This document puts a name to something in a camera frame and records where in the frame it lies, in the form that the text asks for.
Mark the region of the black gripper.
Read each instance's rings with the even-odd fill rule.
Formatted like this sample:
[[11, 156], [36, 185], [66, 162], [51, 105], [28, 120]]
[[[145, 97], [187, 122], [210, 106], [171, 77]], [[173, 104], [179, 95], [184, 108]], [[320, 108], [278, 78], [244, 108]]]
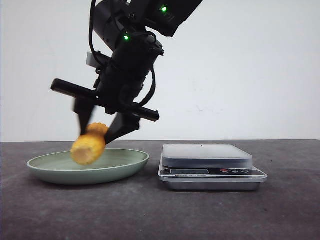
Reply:
[[156, 84], [141, 102], [135, 102], [149, 73], [154, 73], [154, 63], [164, 54], [163, 46], [156, 42], [125, 42], [120, 44], [111, 57], [97, 54], [100, 65], [92, 56], [87, 63], [96, 68], [98, 78], [93, 89], [88, 89], [62, 79], [54, 79], [51, 89], [74, 98], [73, 111], [78, 115], [80, 134], [85, 135], [96, 106], [116, 116], [107, 133], [105, 144], [130, 134], [140, 128], [140, 118], [157, 121], [158, 111], [145, 108], [155, 93]]

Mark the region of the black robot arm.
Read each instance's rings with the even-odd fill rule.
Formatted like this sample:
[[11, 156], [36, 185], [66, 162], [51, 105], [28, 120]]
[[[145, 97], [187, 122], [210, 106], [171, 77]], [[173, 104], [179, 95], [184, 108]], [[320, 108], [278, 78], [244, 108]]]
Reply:
[[91, 50], [86, 63], [98, 75], [93, 89], [54, 79], [51, 89], [75, 99], [80, 134], [87, 133], [96, 106], [115, 115], [104, 135], [106, 144], [140, 128], [140, 120], [157, 121], [158, 111], [146, 108], [155, 94], [153, 83], [147, 95], [135, 102], [154, 64], [164, 54], [156, 33], [172, 37], [200, 5], [198, 0], [103, 0], [92, 1], [89, 34], [97, 34], [112, 50], [111, 56]]

